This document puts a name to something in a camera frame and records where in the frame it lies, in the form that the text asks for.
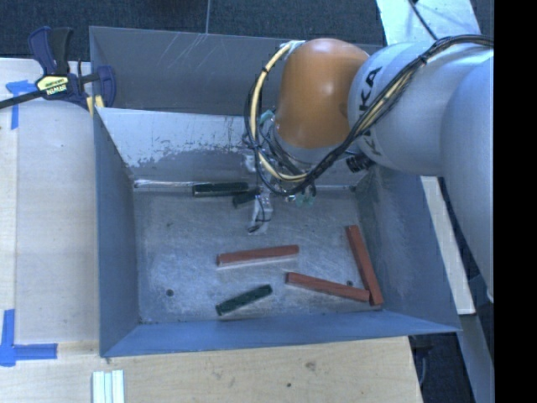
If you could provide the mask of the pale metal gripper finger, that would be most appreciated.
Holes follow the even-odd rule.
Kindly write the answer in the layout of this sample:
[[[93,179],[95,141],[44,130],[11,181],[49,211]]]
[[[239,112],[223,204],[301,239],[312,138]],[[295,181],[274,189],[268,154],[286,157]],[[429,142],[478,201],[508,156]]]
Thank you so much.
[[[268,225],[272,219],[272,215],[274,211],[272,203],[270,201],[270,197],[269,196],[259,197],[259,207],[260,207],[259,222],[262,225]]]
[[[262,206],[259,200],[255,200],[253,203],[253,213],[248,224],[248,233],[256,233],[262,226]]]

